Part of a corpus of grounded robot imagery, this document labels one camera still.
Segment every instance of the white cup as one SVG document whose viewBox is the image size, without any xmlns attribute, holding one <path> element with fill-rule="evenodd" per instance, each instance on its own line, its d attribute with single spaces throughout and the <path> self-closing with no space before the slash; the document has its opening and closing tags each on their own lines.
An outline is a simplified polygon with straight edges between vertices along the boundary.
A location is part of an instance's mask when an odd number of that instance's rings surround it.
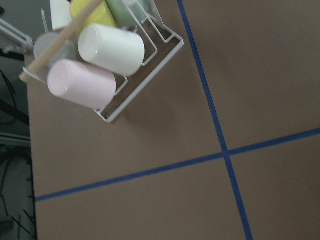
<svg viewBox="0 0 320 240">
<path fill-rule="evenodd" d="M 81 32 L 78 49 L 86 62 L 124 76 L 135 74 L 145 57 L 138 34 L 95 23 Z"/>
</svg>

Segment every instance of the cup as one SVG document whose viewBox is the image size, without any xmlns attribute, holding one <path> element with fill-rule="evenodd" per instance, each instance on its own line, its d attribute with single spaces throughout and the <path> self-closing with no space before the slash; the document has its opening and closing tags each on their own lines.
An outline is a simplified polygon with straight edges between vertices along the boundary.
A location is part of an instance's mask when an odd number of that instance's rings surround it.
<svg viewBox="0 0 320 240">
<path fill-rule="evenodd" d="M 33 47 L 34 57 L 37 59 L 57 38 L 59 34 L 55 32 L 47 32 L 41 35 L 35 42 Z M 77 60 L 77 50 L 75 44 L 71 40 L 67 40 L 64 45 L 53 55 L 53 57 L 45 65 L 48 69 L 60 59 Z"/>
<path fill-rule="evenodd" d="M 56 97 L 97 110 L 106 107 L 116 92 L 116 79 L 111 72 L 68 59 L 52 66 L 47 83 Z"/>
<path fill-rule="evenodd" d="M 90 2 L 90 0 L 72 0 L 70 4 L 70 14 L 74 19 L 79 13 L 83 10 L 83 8 Z M 104 1 L 101 3 L 93 13 L 85 20 L 83 25 L 78 29 L 77 33 L 80 35 L 81 31 L 88 26 L 89 24 L 101 24 L 111 27 L 116 27 L 115 20 L 108 8 L 107 3 Z"/>
<path fill-rule="evenodd" d="M 130 8 L 138 21 L 141 22 L 146 19 L 145 13 L 136 3 L 139 2 L 143 9 L 148 12 L 149 5 L 147 0 L 130 0 L 128 2 L 130 3 Z M 133 19 L 128 9 L 125 7 L 123 0 L 106 0 L 106 3 L 108 4 L 108 7 L 116 24 L 126 27 L 133 27 L 137 25 L 136 21 Z"/>
<path fill-rule="evenodd" d="M 145 45 L 138 34 L 99 24 L 82 31 L 78 49 L 86 62 L 123 76 L 136 73 L 145 57 Z"/>
</svg>

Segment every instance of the white paper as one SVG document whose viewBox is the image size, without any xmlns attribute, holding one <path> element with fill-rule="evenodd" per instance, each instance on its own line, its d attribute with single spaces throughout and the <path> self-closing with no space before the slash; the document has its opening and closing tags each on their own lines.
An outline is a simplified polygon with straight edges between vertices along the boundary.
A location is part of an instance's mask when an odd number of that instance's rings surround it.
<svg viewBox="0 0 320 240">
<path fill-rule="evenodd" d="M 54 31 L 65 28 L 72 21 L 67 0 L 50 0 L 51 22 Z"/>
</svg>

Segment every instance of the pink cup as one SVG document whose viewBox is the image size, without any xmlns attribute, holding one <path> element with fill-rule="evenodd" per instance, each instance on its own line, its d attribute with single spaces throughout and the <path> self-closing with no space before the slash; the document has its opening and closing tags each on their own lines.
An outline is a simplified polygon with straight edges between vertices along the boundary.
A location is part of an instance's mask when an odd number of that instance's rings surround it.
<svg viewBox="0 0 320 240">
<path fill-rule="evenodd" d="M 116 92 L 116 79 L 111 72 L 67 59 L 51 67 L 47 83 L 56 97 L 93 109 L 106 107 Z"/>
</svg>

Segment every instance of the table surface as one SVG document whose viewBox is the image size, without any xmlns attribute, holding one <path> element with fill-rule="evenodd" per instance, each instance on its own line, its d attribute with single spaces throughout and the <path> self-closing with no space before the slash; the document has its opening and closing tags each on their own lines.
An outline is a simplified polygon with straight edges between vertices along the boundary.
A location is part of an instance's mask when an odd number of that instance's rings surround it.
<svg viewBox="0 0 320 240">
<path fill-rule="evenodd" d="M 157 5 L 185 45 L 112 124 L 28 83 L 39 239 L 316 239 L 320 3 Z"/>
</svg>

